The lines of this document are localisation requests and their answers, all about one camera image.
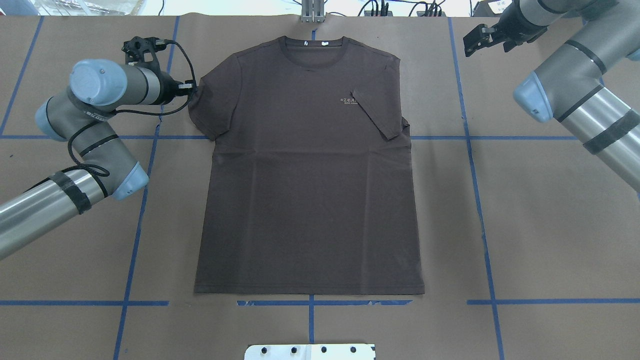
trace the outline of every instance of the grid line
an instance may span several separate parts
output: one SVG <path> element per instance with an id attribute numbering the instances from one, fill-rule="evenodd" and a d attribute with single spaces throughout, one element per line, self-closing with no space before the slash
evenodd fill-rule
<path id="1" fill-rule="evenodd" d="M 237 301 L 238 306 L 403 306 L 413 300 L 249 300 Z"/>
<path id="2" fill-rule="evenodd" d="M 122 300 L 0 300 L 0 306 L 123 306 Z M 165 300 L 129 301 L 128 306 L 169 306 Z"/>
<path id="3" fill-rule="evenodd" d="M 173 41 L 176 40 L 178 36 L 178 25 L 180 24 L 180 17 L 176 16 L 175 24 L 173 25 Z M 171 45 L 171 49 L 169 50 L 169 60 L 167 61 L 166 72 L 171 74 L 171 64 L 173 61 L 173 53 L 175 50 L 175 45 Z M 162 116 L 158 117 L 159 122 L 156 126 L 156 133 L 154 134 L 154 142 L 151 146 L 151 155 L 149 156 L 149 165 L 147 168 L 147 175 L 151 176 L 151 171 L 154 166 L 154 160 L 156 158 L 156 149 L 158 144 L 158 137 L 160 134 L 160 126 L 162 125 Z M 136 229 L 136 238 L 133 243 L 133 250 L 131 253 L 131 264 L 129 265 L 129 275 L 127 277 L 127 286 L 125 288 L 124 300 L 122 304 L 122 311 L 120 313 L 120 325 L 118 326 L 118 335 L 116 337 L 116 344 L 113 350 L 113 360 L 118 360 L 120 356 L 120 345 L 122 344 L 122 334 L 124 333 L 124 325 L 127 318 L 127 308 L 129 306 L 129 295 L 131 294 L 131 284 L 133 282 L 133 275 L 136 268 L 136 258 L 138 257 L 138 246 L 140 245 L 140 236 L 142 234 L 142 221 L 145 214 L 145 210 L 147 208 L 147 196 L 149 193 L 149 187 L 145 186 L 145 190 L 142 195 L 142 203 L 140 205 L 140 215 L 138 217 L 138 227 Z"/>
<path id="4" fill-rule="evenodd" d="M 33 39 L 31 39 L 31 45 L 29 45 L 29 51 L 27 51 L 27 56 L 25 56 L 24 58 L 22 68 L 20 69 L 20 74 L 18 75 L 18 80 L 15 82 L 13 93 L 11 94 L 11 98 L 9 99 L 9 104 L 6 107 L 6 112 L 4 113 L 2 124 L 0 124 L 0 135 L 4 133 L 4 127 L 6 126 L 7 120 L 9 120 L 9 114 L 11 114 L 13 102 L 15 101 L 15 97 L 18 95 L 18 89 L 20 88 L 20 84 L 22 83 L 22 77 L 24 76 L 24 72 L 27 69 L 27 64 L 29 63 L 29 59 L 31 58 L 31 53 L 33 53 L 33 48 L 36 45 L 36 41 L 38 40 L 38 35 L 40 34 L 40 28 L 42 28 L 43 21 L 44 16 L 40 16 L 40 20 L 38 20 L 38 26 L 36 26 L 36 31 L 35 33 L 33 33 Z"/>
<path id="5" fill-rule="evenodd" d="M 465 136 L 467 138 L 467 153 L 469 156 L 469 166 L 471 167 L 471 178 L 474 185 L 474 195 L 476 197 L 476 209 L 478 217 L 480 219 L 480 226 L 482 229 L 482 241 L 484 245 L 484 265 L 486 268 L 486 277 L 489 285 L 489 294 L 491 296 L 491 308 L 493 313 L 493 326 L 495 327 L 495 337 L 498 346 L 498 355 L 500 360 L 504 360 L 504 347 L 502 346 L 502 333 L 500 330 L 500 319 L 498 317 L 498 306 L 495 303 L 495 288 L 493 286 L 493 275 L 491 270 L 491 259 L 489 257 L 489 246 L 486 241 L 486 231 L 484 228 L 484 217 L 482 213 L 482 204 L 480 201 L 480 191 L 478 189 L 477 176 L 476 176 L 476 164 L 474 163 L 473 148 L 471 146 L 471 136 L 469 133 L 469 125 L 467 121 L 467 108 L 465 106 L 465 98 L 462 92 L 462 80 L 460 77 L 460 66 L 458 64 L 458 54 L 456 53 L 456 41 L 453 33 L 453 21 L 451 18 L 447 18 L 449 22 L 449 36 L 451 38 L 451 52 L 453 54 L 454 69 L 456 71 L 456 81 L 458 83 L 458 95 L 460 98 L 460 111 L 462 113 L 462 119 L 464 120 Z"/>
<path id="6" fill-rule="evenodd" d="M 119 135 L 124 140 L 208 140 L 205 135 Z M 471 140 L 513 140 L 513 141 L 573 141 L 574 136 L 530 136 L 530 135 L 470 135 Z M 0 135 L 0 139 L 49 140 L 47 135 Z M 413 135 L 411 140 L 466 140 L 463 135 Z"/>
<path id="7" fill-rule="evenodd" d="M 640 298 L 467 300 L 467 305 L 640 304 Z"/>
<path id="8" fill-rule="evenodd" d="M 315 325 L 314 325 L 315 310 L 316 310 L 315 296 L 309 295 L 309 343 L 310 344 L 313 344 L 316 342 Z"/>

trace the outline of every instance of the folded sleeve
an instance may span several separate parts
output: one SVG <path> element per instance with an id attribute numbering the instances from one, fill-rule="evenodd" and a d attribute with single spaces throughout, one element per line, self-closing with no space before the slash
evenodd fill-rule
<path id="1" fill-rule="evenodd" d="M 242 86 L 236 55 L 229 56 L 200 79 L 198 91 L 189 103 L 189 117 L 211 140 L 229 131 Z"/>
<path id="2" fill-rule="evenodd" d="M 395 138 L 408 126 L 400 106 L 399 58 L 391 57 L 379 74 L 354 88 L 351 95 L 387 140 Z"/>

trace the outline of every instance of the velcro strap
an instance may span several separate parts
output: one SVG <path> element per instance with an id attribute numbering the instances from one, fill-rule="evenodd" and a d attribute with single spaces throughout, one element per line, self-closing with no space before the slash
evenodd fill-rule
<path id="1" fill-rule="evenodd" d="M 82 214 L 85 211 L 91 209 L 91 202 L 85 193 L 77 187 L 69 176 L 65 175 L 65 173 L 58 171 L 57 173 L 49 176 L 54 183 L 56 183 L 62 191 L 64 191 L 69 199 L 74 203 L 76 208 L 78 209 L 78 213 Z"/>
<path id="2" fill-rule="evenodd" d="M 631 109 L 625 114 L 625 116 L 611 124 L 611 126 L 609 126 L 605 131 L 597 134 L 593 139 L 584 143 L 583 146 L 591 154 L 596 155 L 612 143 L 620 140 L 622 136 L 629 134 L 629 131 L 633 130 L 633 128 L 638 126 L 638 124 L 640 124 L 640 115 L 638 115 L 635 110 Z"/>

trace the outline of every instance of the wire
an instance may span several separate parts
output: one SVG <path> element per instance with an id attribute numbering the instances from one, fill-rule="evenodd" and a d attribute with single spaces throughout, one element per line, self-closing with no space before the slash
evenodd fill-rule
<path id="1" fill-rule="evenodd" d="M 411 14 L 413 14 L 413 10 L 415 9 L 415 7 L 420 5 L 420 4 L 424 4 L 424 12 L 426 13 L 428 8 L 429 8 L 429 4 L 427 4 L 424 1 L 418 1 L 417 3 L 414 3 L 414 6 L 413 6 L 413 8 L 411 8 L 411 11 L 409 12 L 408 16 L 411 16 Z"/>
<path id="2" fill-rule="evenodd" d="M 68 168 L 65 168 L 63 170 L 60 170 L 60 172 L 68 172 L 68 171 L 71 171 L 71 170 L 84 170 L 84 171 L 88 172 L 89 174 L 91 174 L 91 176 L 93 177 L 95 182 L 98 183 L 98 186 L 102 190 L 102 194 L 104 195 L 104 197 L 107 197 L 107 196 L 109 196 L 109 193 L 107 192 L 107 189 L 104 187 L 104 183 L 102 183 L 102 180 L 100 180 L 99 177 L 107 177 L 107 176 L 111 175 L 109 170 L 105 169 L 104 167 L 102 167 L 100 165 L 81 163 L 76 158 L 76 155 L 74 155 L 74 148 L 73 148 L 74 140 L 80 134 L 84 133 L 87 129 L 89 129 L 89 128 L 93 127 L 93 126 L 96 126 L 98 124 L 101 124 L 101 123 L 102 122 L 100 122 L 100 121 L 94 121 L 94 122 L 92 122 L 90 124 L 87 124 L 87 125 L 81 127 L 80 130 L 76 131 L 76 133 L 73 134 L 69 138 L 69 140 L 67 140 L 67 151 L 69 153 L 69 156 L 71 157 L 71 160 L 75 163 L 75 165 L 72 166 L 72 167 L 68 167 Z M 42 184 L 46 183 L 49 180 L 50 179 L 47 177 L 46 179 L 40 181 L 36 185 L 33 185 L 31 188 L 28 188 L 25 192 L 28 192 L 29 190 L 35 188 L 36 186 L 42 185 Z"/>
<path id="3" fill-rule="evenodd" d="M 371 16 L 373 16 L 373 3 L 376 3 L 376 12 L 378 11 L 378 1 L 377 0 L 369 0 L 366 3 L 364 3 L 364 5 L 362 5 L 362 7 L 360 8 L 360 11 L 358 12 L 358 15 L 356 16 L 360 16 L 360 14 L 362 14 L 362 12 L 364 11 L 364 8 L 369 4 L 371 4 Z"/>
<path id="4" fill-rule="evenodd" d="M 150 113 L 150 112 L 147 112 L 147 111 L 122 109 L 122 110 L 116 110 L 115 111 L 116 114 L 119 114 L 119 113 L 133 113 L 133 114 L 140 114 L 140 115 L 165 116 L 165 115 L 171 115 L 171 114 L 177 113 L 178 111 L 184 109 L 191 102 L 191 99 L 193 98 L 193 90 L 195 89 L 195 86 L 196 86 L 196 75 L 195 75 L 195 72 L 193 71 L 193 65 L 191 64 L 191 60 L 189 59 L 189 56 L 187 56 L 187 53 L 184 51 L 182 46 L 180 46 L 180 44 L 178 44 L 178 42 L 173 41 L 173 40 L 165 40 L 164 42 L 166 42 L 167 44 L 176 45 L 178 47 L 178 49 L 180 49 L 180 51 L 182 52 L 182 55 L 184 55 L 184 58 L 187 60 L 187 63 L 189 64 L 189 69 L 191 70 L 191 80 L 193 81 L 194 88 L 191 89 L 192 91 L 187 96 L 187 101 L 185 101 L 184 104 L 182 104 L 182 106 L 180 106 L 176 110 L 169 111 L 168 113 Z"/>

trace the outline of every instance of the black cable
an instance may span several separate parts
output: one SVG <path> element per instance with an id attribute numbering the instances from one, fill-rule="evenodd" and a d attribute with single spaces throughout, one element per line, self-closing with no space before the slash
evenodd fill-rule
<path id="1" fill-rule="evenodd" d="M 369 0 L 366 3 L 364 3 L 364 5 L 362 5 L 362 7 L 360 8 L 360 11 L 358 12 L 358 15 L 356 16 L 360 16 L 360 14 L 362 14 L 362 12 L 364 11 L 364 8 L 369 4 L 369 3 L 376 3 L 376 8 L 378 7 L 378 2 L 377 0 Z M 371 15 L 373 15 L 373 4 L 371 5 Z"/>
<path id="2" fill-rule="evenodd" d="M 67 173 L 70 172 L 71 170 L 84 170 L 83 168 L 74 165 L 72 167 L 68 167 L 68 168 L 64 168 L 62 170 L 60 170 L 60 172 L 62 173 Z M 98 179 L 98 177 L 96 175 L 93 175 L 91 173 L 89 173 L 91 175 L 91 177 L 95 180 L 95 182 L 98 184 L 98 186 L 100 187 L 100 189 L 102 190 L 102 194 L 104 195 L 104 197 L 108 197 L 109 193 L 107 192 L 107 189 L 104 187 L 104 184 L 102 183 L 102 181 L 100 179 Z M 49 179 L 48 177 L 46 179 L 43 179 L 42 181 L 40 181 L 39 183 L 37 183 L 36 185 L 33 185 L 32 187 L 28 188 L 27 190 L 25 190 L 23 193 L 26 193 L 28 191 L 30 191 L 31 189 L 40 186 L 44 183 L 46 183 L 47 181 L 49 181 L 51 179 Z"/>
<path id="3" fill-rule="evenodd" d="M 191 60 L 189 59 L 189 56 L 187 56 L 187 53 L 184 51 L 182 46 L 180 46 L 180 44 L 178 44 L 178 42 L 173 41 L 173 40 L 165 39 L 164 42 L 166 42 L 167 44 L 176 45 L 178 47 L 178 49 L 180 49 L 180 51 L 182 52 L 182 55 L 184 55 L 184 58 L 187 60 L 187 63 L 189 64 L 189 69 L 191 70 L 191 80 L 193 81 L 193 86 L 196 86 L 196 75 L 195 75 L 195 72 L 193 71 L 193 64 L 191 64 Z M 147 111 L 128 110 L 128 109 L 116 110 L 115 113 L 116 114 L 119 114 L 119 113 L 133 113 L 133 114 L 152 115 L 152 116 L 165 116 L 165 115 L 175 114 L 178 111 L 184 109 L 191 102 L 191 99 L 193 98 L 193 89 L 191 89 L 191 90 L 192 91 L 187 96 L 187 101 L 185 101 L 184 104 L 182 104 L 182 106 L 180 106 L 176 110 L 169 111 L 168 113 L 150 113 L 150 112 L 147 112 Z"/>
<path id="4" fill-rule="evenodd" d="M 428 16 L 428 17 L 436 17 L 438 13 L 438 4 L 436 3 L 435 0 L 433 0 L 433 2 L 430 4 L 429 9 L 424 12 L 422 14 L 422 16 Z"/>
<path id="5" fill-rule="evenodd" d="M 93 175 L 95 175 L 95 176 L 103 176 L 103 177 L 106 177 L 106 176 L 109 176 L 109 174 L 110 174 L 110 173 L 109 173 L 109 170 L 107 170 L 107 169 L 105 169 L 105 168 L 103 168 L 102 166 L 99 166 L 99 165 L 95 165 L 95 164 L 84 164 L 84 163 L 81 163 L 81 162 L 76 158 L 76 156 L 74 155 L 74 148 L 73 148 L 74 140 L 75 140 L 75 139 L 76 139 L 80 134 L 84 133 L 84 131 L 85 131 L 85 130 L 87 130 L 87 129 L 89 129 L 89 128 L 93 127 L 93 126 L 96 126 L 97 124 L 101 124 L 101 123 L 102 123 L 102 122 L 100 122 L 100 121 L 94 121 L 94 122 L 92 122 L 91 124 L 85 125 L 85 126 L 81 127 L 81 128 L 80 128 L 80 130 L 76 131 L 76 133 L 75 133 L 75 134 L 73 134 L 73 135 L 69 138 L 69 140 L 67 141 L 67 151 L 69 152 L 69 156 L 71 157 L 71 160 L 72 160 L 74 163 L 76 163 L 76 165 L 77 165 L 79 168 L 81 168 L 81 169 L 83 169 L 83 170 L 86 170 L 89 174 L 93 174 Z"/>
<path id="6" fill-rule="evenodd" d="M 414 6 L 413 6 L 413 8 L 411 8 L 411 11 L 409 12 L 408 16 L 411 16 L 411 14 L 413 14 L 413 10 L 415 9 L 415 7 L 420 5 L 420 4 L 424 4 L 424 12 L 427 12 L 427 9 L 429 8 L 429 4 L 427 4 L 425 1 L 418 1 L 418 2 L 414 3 Z"/>

